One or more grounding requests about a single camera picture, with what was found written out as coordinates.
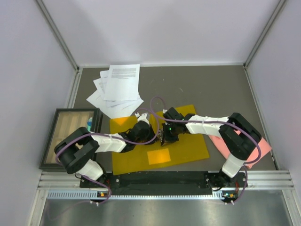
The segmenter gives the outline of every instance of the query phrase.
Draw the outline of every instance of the blue object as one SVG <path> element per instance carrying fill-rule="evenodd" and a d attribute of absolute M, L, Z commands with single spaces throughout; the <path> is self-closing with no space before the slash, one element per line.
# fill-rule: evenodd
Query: blue object
<path fill-rule="evenodd" d="M 87 122 L 87 130 L 89 130 L 91 132 L 91 127 L 92 127 L 92 117 L 88 119 Z"/>

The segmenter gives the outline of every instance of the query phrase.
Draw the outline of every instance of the yellow mat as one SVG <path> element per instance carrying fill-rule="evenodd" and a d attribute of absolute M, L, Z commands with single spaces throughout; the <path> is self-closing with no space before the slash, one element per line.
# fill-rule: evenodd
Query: yellow mat
<path fill-rule="evenodd" d="M 185 116 L 188 113 L 196 113 L 193 105 L 177 107 L 176 110 Z M 111 134 L 124 132 L 137 123 L 135 116 L 110 120 Z M 157 123 L 154 116 L 150 117 L 150 124 L 154 132 L 157 131 Z M 180 163 L 209 158 L 209 153 L 201 134 L 180 134 L 179 141 L 172 144 L 160 145 L 160 141 L 152 145 L 136 145 L 127 153 L 112 152 L 113 174 L 136 172 L 172 166 Z"/>

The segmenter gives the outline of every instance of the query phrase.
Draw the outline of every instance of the gray table surface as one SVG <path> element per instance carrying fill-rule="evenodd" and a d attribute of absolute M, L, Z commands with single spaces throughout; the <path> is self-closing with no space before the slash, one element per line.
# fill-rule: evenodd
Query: gray table surface
<path fill-rule="evenodd" d="M 74 108 L 93 107 L 86 99 L 96 90 L 93 80 L 108 68 L 84 68 Z M 141 67 L 139 94 L 144 100 L 140 107 L 149 108 L 153 96 L 164 98 L 167 107 L 194 105 L 197 114 L 223 117 L 241 113 L 263 135 L 263 128 L 242 66 L 178 66 Z M 157 111 L 162 104 L 155 104 Z M 104 115 L 102 133 L 110 133 L 109 118 Z M 210 158 L 155 171 L 219 170 L 225 163 L 222 154 L 208 136 L 204 136 Z M 111 153 L 99 153 L 97 160 L 111 171 Z M 275 170 L 270 154 L 264 156 L 252 170 Z"/>

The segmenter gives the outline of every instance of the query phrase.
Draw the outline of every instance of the black frame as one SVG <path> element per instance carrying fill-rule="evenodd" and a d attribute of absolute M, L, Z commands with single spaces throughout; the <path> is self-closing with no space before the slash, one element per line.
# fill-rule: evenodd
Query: black frame
<path fill-rule="evenodd" d="M 61 112 L 93 112 L 91 131 L 99 133 L 101 129 L 103 113 L 99 110 L 99 108 L 57 108 L 50 127 L 49 136 L 47 138 L 46 146 L 39 166 L 39 169 L 43 171 L 66 171 L 62 166 L 56 163 L 45 163 L 46 158 L 48 156 L 48 152 L 50 151 L 49 148 L 55 131 L 55 126 L 57 124 L 58 116 Z"/>

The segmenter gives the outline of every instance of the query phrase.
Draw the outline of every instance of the orange square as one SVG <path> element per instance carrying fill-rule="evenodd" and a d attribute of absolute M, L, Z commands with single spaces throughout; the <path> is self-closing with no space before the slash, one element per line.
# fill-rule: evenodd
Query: orange square
<path fill-rule="evenodd" d="M 149 165 L 165 163 L 170 161 L 168 148 L 147 152 Z"/>

